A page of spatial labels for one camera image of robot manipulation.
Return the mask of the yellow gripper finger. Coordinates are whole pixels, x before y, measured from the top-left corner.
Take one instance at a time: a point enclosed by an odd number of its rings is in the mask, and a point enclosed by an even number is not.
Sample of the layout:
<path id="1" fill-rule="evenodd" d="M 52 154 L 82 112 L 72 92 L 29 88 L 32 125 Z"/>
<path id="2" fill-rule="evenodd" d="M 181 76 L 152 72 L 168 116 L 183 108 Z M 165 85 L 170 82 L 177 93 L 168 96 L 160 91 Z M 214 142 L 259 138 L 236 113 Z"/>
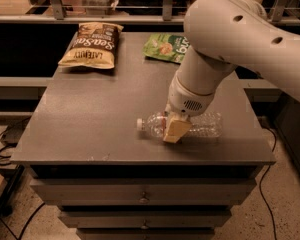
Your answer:
<path id="1" fill-rule="evenodd" d="M 177 143 L 192 127 L 187 115 L 170 113 L 166 120 L 163 140 L 168 143 Z"/>

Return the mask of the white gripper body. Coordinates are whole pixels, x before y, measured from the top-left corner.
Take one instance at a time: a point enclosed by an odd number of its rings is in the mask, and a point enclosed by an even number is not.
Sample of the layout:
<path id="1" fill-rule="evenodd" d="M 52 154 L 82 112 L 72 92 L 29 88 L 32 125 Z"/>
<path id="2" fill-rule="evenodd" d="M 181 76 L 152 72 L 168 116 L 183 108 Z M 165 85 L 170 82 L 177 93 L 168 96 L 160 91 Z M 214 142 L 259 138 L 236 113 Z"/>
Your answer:
<path id="1" fill-rule="evenodd" d="M 174 75 L 169 86 L 165 111 L 180 116 L 195 117 L 203 114 L 214 98 L 213 94 L 198 95 L 187 90 Z"/>

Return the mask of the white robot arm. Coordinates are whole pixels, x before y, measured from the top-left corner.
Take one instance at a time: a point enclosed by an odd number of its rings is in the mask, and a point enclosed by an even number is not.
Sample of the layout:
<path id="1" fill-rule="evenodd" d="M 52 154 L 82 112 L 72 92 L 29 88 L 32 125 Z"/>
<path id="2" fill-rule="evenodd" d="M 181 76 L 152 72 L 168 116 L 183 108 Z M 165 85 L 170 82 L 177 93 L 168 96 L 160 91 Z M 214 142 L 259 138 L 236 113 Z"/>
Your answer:
<path id="1" fill-rule="evenodd" d="M 300 102 L 300 35 L 266 21 L 253 0 L 196 0 L 184 17 L 189 48 L 169 87 L 163 140 L 178 142 L 238 66 Z"/>

